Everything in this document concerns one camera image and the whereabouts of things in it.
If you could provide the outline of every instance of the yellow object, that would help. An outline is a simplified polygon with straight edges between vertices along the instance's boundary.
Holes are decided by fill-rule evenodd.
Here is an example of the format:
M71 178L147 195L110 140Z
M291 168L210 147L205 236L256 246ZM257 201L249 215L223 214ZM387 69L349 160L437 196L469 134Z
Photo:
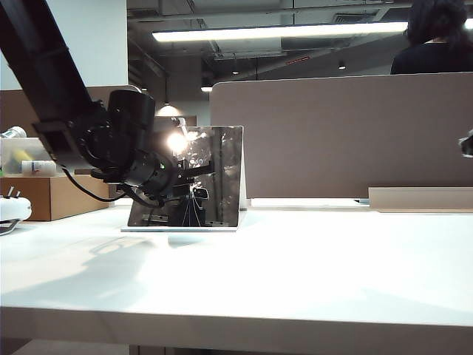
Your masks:
M13 159L21 163L22 160L34 160L31 155L26 153L23 149L13 150Z

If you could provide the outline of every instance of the black shirt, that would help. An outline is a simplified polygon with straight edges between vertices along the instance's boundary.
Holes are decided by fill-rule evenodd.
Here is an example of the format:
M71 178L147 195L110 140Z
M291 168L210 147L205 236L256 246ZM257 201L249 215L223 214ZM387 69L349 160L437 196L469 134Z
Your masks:
M399 53L391 74L419 72L473 72L473 51L451 51L447 43L425 43Z

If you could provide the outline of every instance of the black hair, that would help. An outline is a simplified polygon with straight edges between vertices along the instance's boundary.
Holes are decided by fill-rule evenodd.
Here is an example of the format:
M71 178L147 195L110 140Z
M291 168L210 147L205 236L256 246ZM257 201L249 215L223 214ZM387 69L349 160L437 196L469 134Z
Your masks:
M411 45L442 38L450 50L473 48L464 27L467 18L463 0L414 0L405 35Z

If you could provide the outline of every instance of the table surface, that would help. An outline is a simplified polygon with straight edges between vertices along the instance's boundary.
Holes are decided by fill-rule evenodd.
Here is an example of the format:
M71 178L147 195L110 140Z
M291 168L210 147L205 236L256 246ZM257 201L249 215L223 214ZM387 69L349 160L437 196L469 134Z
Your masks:
M3 334L299 354L461 354L445 352L454 339L473 350L473 214L262 207L237 232L120 232L129 210L0 237Z

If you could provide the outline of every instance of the beige partition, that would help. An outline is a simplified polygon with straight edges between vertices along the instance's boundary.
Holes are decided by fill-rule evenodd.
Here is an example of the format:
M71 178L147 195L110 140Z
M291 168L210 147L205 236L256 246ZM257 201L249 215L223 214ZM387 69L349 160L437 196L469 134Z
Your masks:
M473 186L472 108L473 73L228 82L211 124L245 127L248 197L367 197Z

